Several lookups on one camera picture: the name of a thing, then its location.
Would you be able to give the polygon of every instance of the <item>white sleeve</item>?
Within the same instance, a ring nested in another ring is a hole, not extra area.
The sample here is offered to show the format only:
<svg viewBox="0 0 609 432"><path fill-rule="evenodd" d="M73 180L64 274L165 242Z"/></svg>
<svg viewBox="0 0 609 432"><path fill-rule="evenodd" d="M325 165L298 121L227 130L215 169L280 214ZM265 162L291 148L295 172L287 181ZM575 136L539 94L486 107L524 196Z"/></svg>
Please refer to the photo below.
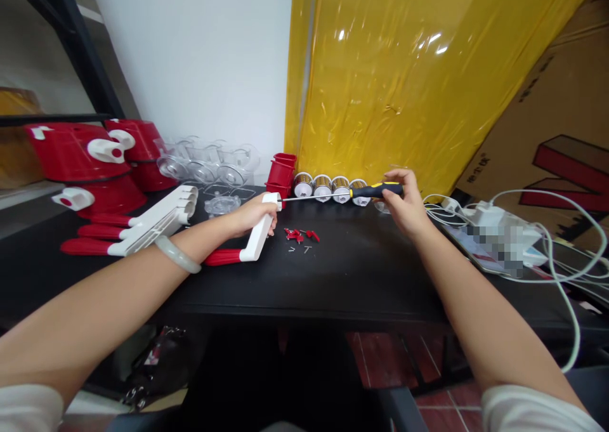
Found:
<svg viewBox="0 0 609 432"><path fill-rule="evenodd" d="M482 396L486 432L603 432L571 403L522 386L497 386Z"/></svg>
<svg viewBox="0 0 609 432"><path fill-rule="evenodd" d="M0 431L55 432L62 420L63 400L40 384L0 388Z"/></svg>

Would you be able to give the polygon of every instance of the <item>screwdriver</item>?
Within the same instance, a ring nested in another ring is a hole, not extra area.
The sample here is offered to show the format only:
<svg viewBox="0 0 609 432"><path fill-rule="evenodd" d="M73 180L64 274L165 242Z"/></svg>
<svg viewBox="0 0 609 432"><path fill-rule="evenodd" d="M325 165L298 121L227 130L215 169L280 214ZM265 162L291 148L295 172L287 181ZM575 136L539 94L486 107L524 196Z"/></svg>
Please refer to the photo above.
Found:
<svg viewBox="0 0 609 432"><path fill-rule="evenodd" d="M348 193L337 193L337 194L327 194L323 196L307 196L307 197L290 197L289 199L279 199L279 202L287 202L288 200L304 200L304 199L317 199L319 197L334 197L338 195L347 195L351 198L356 197L377 197L381 199L383 197L383 190L388 189L391 192L394 192L399 195L404 194L404 188L401 184L396 181L382 181L380 183L376 183L375 185L359 188L359 189L351 189Z"/></svg>

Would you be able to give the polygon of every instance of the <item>red tiled floor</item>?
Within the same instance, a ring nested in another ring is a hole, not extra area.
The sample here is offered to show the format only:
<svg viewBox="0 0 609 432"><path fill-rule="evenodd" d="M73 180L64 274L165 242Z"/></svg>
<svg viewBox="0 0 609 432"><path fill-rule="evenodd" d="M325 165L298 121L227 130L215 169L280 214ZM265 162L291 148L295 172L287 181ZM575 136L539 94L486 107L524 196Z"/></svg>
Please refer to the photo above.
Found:
<svg viewBox="0 0 609 432"><path fill-rule="evenodd" d="M468 383L452 388L452 398L458 407L479 407L482 392L476 383Z"/></svg>
<svg viewBox="0 0 609 432"><path fill-rule="evenodd" d="M421 410L423 420L429 432L466 432L459 413L454 409L445 410Z"/></svg>
<svg viewBox="0 0 609 432"><path fill-rule="evenodd" d="M417 397L416 402L420 407L454 407L448 391Z"/></svg>
<svg viewBox="0 0 609 432"><path fill-rule="evenodd" d="M440 373L436 370L434 363L429 356L429 352L423 343L420 336L405 336L408 349L412 352L411 356L419 365L423 380L426 382L433 381L440 377Z"/></svg>
<svg viewBox="0 0 609 432"><path fill-rule="evenodd" d="M442 370L442 350L444 349L444 337L425 336L423 337L423 340L425 340L425 344L431 353L433 361L436 363L438 368Z"/></svg>
<svg viewBox="0 0 609 432"><path fill-rule="evenodd" d="M369 388L370 377L368 375L368 368L366 367L366 361L362 351L360 334L359 332L348 332L345 334L345 337L347 338L347 342L349 342L349 346L351 346L353 356L355 356L355 362L357 363L357 369L359 370L362 384L364 388Z"/></svg>
<svg viewBox="0 0 609 432"><path fill-rule="evenodd" d="M469 432L482 432L482 412L481 411L470 411L460 410L463 421L465 421Z"/></svg>
<svg viewBox="0 0 609 432"><path fill-rule="evenodd" d="M371 388L417 386L408 354L397 336L361 332L360 340Z"/></svg>

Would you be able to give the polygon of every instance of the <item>black table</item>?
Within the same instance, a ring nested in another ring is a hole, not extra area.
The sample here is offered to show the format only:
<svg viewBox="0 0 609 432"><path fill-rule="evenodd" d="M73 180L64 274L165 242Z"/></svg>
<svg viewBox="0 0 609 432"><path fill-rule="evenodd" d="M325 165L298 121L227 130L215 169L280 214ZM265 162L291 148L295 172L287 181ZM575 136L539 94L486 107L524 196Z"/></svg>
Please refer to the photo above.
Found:
<svg viewBox="0 0 609 432"><path fill-rule="evenodd" d="M150 194L144 209L167 193ZM207 219L204 200L200 196L192 224ZM349 330L451 333L416 250L389 215L373 205L361 208L307 200L286 204L278 221L276 236L266 241L257 262L204 266L178 288L151 322L323 322ZM118 259L60 252L60 244L76 237L85 223L65 212L0 240L0 318L20 320ZM315 230L320 243L288 241L283 228ZM226 247L245 243L246 239L231 240ZM304 245L311 246L306 254ZM296 250L289 252L290 247ZM542 338L572 338L568 312L555 285L487 278ZM585 340L609 341L607 322L581 307L576 311Z"/></svg>

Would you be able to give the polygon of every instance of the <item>red plastic component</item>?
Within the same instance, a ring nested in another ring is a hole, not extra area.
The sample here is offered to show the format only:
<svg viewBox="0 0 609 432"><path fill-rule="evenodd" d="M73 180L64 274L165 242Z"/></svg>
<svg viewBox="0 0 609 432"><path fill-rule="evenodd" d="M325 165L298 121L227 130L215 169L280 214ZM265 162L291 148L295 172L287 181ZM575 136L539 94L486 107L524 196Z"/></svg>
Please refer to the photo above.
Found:
<svg viewBox="0 0 609 432"><path fill-rule="evenodd" d="M112 242L95 239L70 239L62 243L60 250L73 256L108 256Z"/></svg>
<svg viewBox="0 0 609 432"><path fill-rule="evenodd" d="M82 218L90 218L97 213L128 213L146 203L146 196L130 175L94 183L79 183L77 186L95 197L93 204L77 211Z"/></svg>
<svg viewBox="0 0 609 432"><path fill-rule="evenodd" d="M290 191L292 189L291 186L281 186L281 185L276 185L275 183L265 183L266 185L266 190L269 192L278 192L279 195L281 196L282 199L287 198L290 195Z"/></svg>
<svg viewBox="0 0 609 432"><path fill-rule="evenodd" d="M318 235L314 232L314 231L307 231L306 232L306 236L310 239L311 237L313 237L315 240L317 240L317 243L319 243L319 237Z"/></svg>
<svg viewBox="0 0 609 432"><path fill-rule="evenodd" d="M159 149L154 144L155 139L160 138L160 134L153 122L112 119L103 123L108 131L121 129L131 134L135 139L135 146L125 151L125 158L128 161L153 161L160 157Z"/></svg>
<svg viewBox="0 0 609 432"><path fill-rule="evenodd" d="M281 186L291 186L294 178L294 167L282 162L271 161L271 171L268 173L268 182Z"/></svg>
<svg viewBox="0 0 609 432"><path fill-rule="evenodd" d="M173 178L161 175L156 161L132 162L131 167L133 181L144 192L162 191L178 185Z"/></svg>
<svg viewBox="0 0 609 432"><path fill-rule="evenodd" d="M273 157L277 162L281 162L286 166L292 167L293 169L296 168L296 159L298 159L296 155L291 155L288 153L277 153Z"/></svg>
<svg viewBox="0 0 609 432"><path fill-rule="evenodd" d="M78 236L102 240L120 240L121 232L124 230L116 226L86 225L78 229Z"/></svg>
<svg viewBox="0 0 609 432"><path fill-rule="evenodd" d="M49 130L43 131L44 139L39 140L32 128L41 126ZM127 162L103 162L89 155L87 145L91 140L113 141L101 126L58 122L29 124L24 129L49 180L63 183L103 180L130 170Z"/></svg>
<svg viewBox="0 0 609 432"><path fill-rule="evenodd" d="M209 266L219 266L239 263L241 262L241 259L239 258L240 253L241 250L238 249L215 250L207 257L204 264Z"/></svg>
<svg viewBox="0 0 609 432"><path fill-rule="evenodd" d="M115 215L111 213L99 213L91 217L91 222L99 225L129 227L129 222L134 219L131 216Z"/></svg>

